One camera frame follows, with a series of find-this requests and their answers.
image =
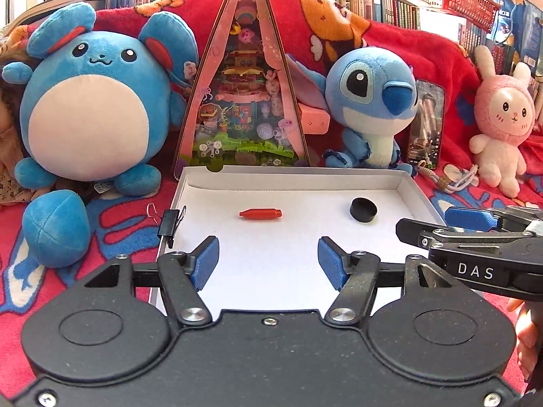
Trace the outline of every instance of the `white paper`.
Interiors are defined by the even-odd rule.
[[[413,204],[408,206],[397,190],[232,191],[189,183],[177,204],[179,209],[186,205],[187,211],[173,250],[191,252],[205,237],[218,237],[219,263],[199,293],[213,319],[222,309],[318,309],[324,315],[338,292],[318,263],[317,243],[322,236],[329,236],[346,252],[368,251],[382,262],[404,263],[409,254],[427,255],[395,235],[400,218],[417,218],[409,210]],[[377,205],[372,223],[351,217],[349,207],[356,197]],[[249,208],[281,209],[283,217],[271,221],[239,217]],[[379,289],[374,311],[398,299],[400,292],[400,288]],[[156,305],[164,312],[160,296]]]

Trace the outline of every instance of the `stitch plush toy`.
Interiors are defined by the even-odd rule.
[[[536,118],[527,90],[530,69],[520,62],[513,76],[496,75],[486,46],[476,47],[474,54],[483,79],[473,107],[481,134],[470,139],[470,151],[481,179],[490,187],[499,187],[507,197],[517,197],[520,187],[516,176],[526,172],[518,146],[530,135]]]
[[[4,67],[5,81],[28,83],[20,121],[31,157],[17,164],[15,177],[31,190],[63,177],[150,194],[161,175],[146,163],[185,113],[172,87],[186,85],[184,63],[197,62],[194,35],[170,12],[150,17],[138,39],[92,31],[95,20],[87,3],[56,11],[28,40],[28,54],[43,58],[34,72],[23,63]],[[22,230],[29,256],[53,268],[81,259],[91,240],[85,206],[68,190],[32,202]]]
[[[409,164],[400,163],[394,140],[416,113],[415,78],[398,55],[379,47],[352,50],[335,62],[326,78],[290,58],[289,69],[298,100],[325,108],[345,127],[345,148],[325,153],[327,167],[413,172]]]

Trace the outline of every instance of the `black cap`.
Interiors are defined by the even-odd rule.
[[[377,214],[377,207],[370,199],[357,197],[352,201],[351,209],[349,211],[354,219],[368,224]]]

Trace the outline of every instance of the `blue textured pad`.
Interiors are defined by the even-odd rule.
[[[194,272],[191,275],[191,282],[197,291],[201,291],[204,288],[218,262],[219,239],[215,237],[196,258]]]
[[[343,270],[341,256],[334,251],[324,239],[319,239],[317,247],[319,265],[328,277],[328,280],[336,291],[341,290],[347,281],[347,274]]]
[[[498,227],[498,218],[483,209],[450,207],[445,211],[445,222],[455,228],[484,232]]]

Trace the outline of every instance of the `blue plush toy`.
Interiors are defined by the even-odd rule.
[[[157,190],[160,172],[147,162],[161,149],[169,124],[181,124],[186,104],[174,85],[187,85],[184,64],[197,63],[194,35],[170,12],[154,14],[138,39],[92,31],[87,3],[56,11],[28,40],[43,61],[4,67],[2,78],[27,84],[21,135],[31,157],[15,167],[21,186],[52,187],[57,177],[113,182],[128,196]],[[58,190],[38,197],[23,216],[29,254],[53,268],[75,263],[91,232],[81,198]]]
[[[290,57],[289,69],[298,100],[325,108],[345,127],[344,149],[325,153],[327,167],[413,172],[411,165],[400,162],[394,140],[413,121],[417,96],[412,69],[398,55],[380,47],[352,50],[336,61],[327,77]]]

